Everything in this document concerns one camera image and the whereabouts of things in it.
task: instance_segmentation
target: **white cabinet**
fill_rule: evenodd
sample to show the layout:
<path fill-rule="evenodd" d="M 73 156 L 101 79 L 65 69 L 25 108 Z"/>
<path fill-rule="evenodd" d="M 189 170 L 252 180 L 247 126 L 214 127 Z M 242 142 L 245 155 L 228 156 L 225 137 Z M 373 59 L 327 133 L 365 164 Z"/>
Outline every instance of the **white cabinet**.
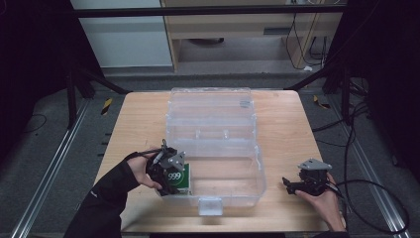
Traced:
<path fill-rule="evenodd" d="M 160 7 L 158 0 L 71 0 L 74 9 Z M 80 19 L 100 66 L 106 72 L 172 67 L 163 17 Z"/>

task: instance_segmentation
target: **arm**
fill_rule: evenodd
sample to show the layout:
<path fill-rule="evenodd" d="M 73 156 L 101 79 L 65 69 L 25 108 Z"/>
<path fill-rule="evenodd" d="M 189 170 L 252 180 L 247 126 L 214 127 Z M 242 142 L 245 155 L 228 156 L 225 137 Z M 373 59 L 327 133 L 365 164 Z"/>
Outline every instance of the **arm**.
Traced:
<path fill-rule="evenodd" d="M 84 198 L 64 237 L 121 237 L 120 214 L 127 193 L 140 184 L 161 189 L 146 175 L 147 161 L 143 157 L 126 159 L 100 179 Z"/>
<path fill-rule="evenodd" d="M 327 174 L 327 176 L 330 182 L 335 183 L 330 174 Z M 349 234 L 342 222 L 336 193 L 327 189 L 319 196 L 312 196 L 304 191 L 297 190 L 296 195 L 308 201 L 315 208 L 321 218 L 327 223 L 330 231 L 315 237 L 349 237 Z"/>

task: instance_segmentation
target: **plastic container latch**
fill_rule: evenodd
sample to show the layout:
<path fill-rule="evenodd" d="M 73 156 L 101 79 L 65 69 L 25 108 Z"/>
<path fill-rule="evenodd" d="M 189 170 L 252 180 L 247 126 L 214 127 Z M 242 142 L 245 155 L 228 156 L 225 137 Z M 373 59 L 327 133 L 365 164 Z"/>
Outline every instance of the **plastic container latch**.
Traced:
<path fill-rule="evenodd" d="M 223 139 L 225 140 L 229 139 L 229 130 L 223 130 Z"/>
<path fill-rule="evenodd" d="M 201 131 L 200 130 L 195 130 L 195 139 L 200 139 L 200 134 L 201 134 Z"/>
<path fill-rule="evenodd" d="M 220 197 L 201 197 L 198 199 L 198 214 L 201 216 L 223 215 L 223 203 Z"/>

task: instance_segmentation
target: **black sleeve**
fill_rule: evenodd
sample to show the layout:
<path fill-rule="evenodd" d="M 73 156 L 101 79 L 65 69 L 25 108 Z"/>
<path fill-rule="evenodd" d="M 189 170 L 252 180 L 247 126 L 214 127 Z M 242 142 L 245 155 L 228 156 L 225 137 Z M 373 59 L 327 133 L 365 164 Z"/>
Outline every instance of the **black sleeve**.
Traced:
<path fill-rule="evenodd" d="M 137 186 L 124 160 L 88 192 L 64 237 L 121 237 L 120 214 L 126 207 L 127 193 Z"/>
<path fill-rule="evenodd" d="M 348 232 L 331 232 L 326 231 L 314 236 L 313 238 L 350 238 Z"/>

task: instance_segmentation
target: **hand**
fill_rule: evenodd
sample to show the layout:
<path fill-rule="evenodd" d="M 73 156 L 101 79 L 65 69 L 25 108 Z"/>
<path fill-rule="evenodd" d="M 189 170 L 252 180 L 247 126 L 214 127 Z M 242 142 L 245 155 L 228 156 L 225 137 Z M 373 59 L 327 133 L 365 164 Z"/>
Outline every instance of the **hand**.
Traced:
<path fill-rule="evenodd" d="M 161 189 L 161 185 L 148 177 L 146 175 L 146 164 L 148 163 L 149 157 L 135 157 L 130 159 L 127 164 L 129 164 L 129 167 L 131 168 L 134 176 L 136 177 L 136 180 L 139 184 L 145 185 L 149 188 L 157 188 Z"/>
<path fill-rule="evenodd" d="M 328 180 L 335 184 L 333 177 L 327 173 Z M 308 201 L 327 223 L 330 231 L 346 231 L 343 225 L 339 203 L 336 193 L 327 189 L 319 196 L 312 196 L 304 191 L 297 190 L 296 195 Z"/>

